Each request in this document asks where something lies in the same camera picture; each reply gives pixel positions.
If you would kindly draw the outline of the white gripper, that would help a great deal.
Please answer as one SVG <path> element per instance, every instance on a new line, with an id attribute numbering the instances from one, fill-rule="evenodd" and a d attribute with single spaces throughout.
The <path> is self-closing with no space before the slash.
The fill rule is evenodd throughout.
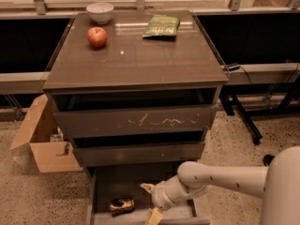
<path id="1" fill-rule="evenodd" d="M 144 225 L 158 225 L 163 218 L 163 210 L 170 210 L 180 202 L 200 197 L 208 189 L 208 186 L 203 184 L 197 184 L 196 187 L 187 186 L 177 175 L 155 186 L 141 183 L 140 187 L 151 194 L 155 206 L 149 210 Z"/>

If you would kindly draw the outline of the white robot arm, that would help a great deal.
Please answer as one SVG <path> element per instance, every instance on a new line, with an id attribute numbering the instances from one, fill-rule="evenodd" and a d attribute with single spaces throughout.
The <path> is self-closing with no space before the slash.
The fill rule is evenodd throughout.
<path id="1" fill-rule="evenodd" d="M 267 167 L 208 166 L 188 161 L 167 181 L 142 183 L 154 205 L 144 225 L 158 225 L 165 211 L 201 196 L 209 186 L 261 198 L 261 225 L 300 225 L 299 146 L 281 151 Z"/>

